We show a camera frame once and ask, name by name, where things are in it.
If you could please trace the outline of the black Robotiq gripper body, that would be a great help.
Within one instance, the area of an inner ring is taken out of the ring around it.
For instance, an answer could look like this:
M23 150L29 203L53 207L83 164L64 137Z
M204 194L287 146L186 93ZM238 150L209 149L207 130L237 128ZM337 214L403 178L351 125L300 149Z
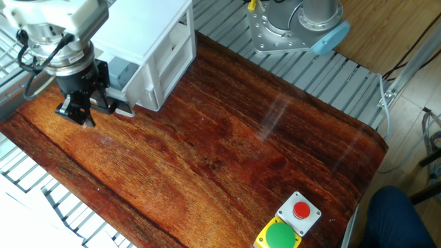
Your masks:
M58 76L57 85L64 94L73 94L82 90L97 89L99 70L96 62L93 61L89 66L69 76Z

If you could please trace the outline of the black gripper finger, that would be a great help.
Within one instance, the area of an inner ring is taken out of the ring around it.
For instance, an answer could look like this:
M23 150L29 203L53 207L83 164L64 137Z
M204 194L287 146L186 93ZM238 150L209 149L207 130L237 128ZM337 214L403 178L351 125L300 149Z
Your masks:
M97 105L109 105L106 100L106 90L110 85L107 63L98 59L96 59L95 62L98 77L95 83L96 93L94 93L93 99L96 101Z
M95 127L96 123L94 122L90 112L91 95L92 93L87 90L63 94L65 100L63 103L58 105L55 113L72 123Z

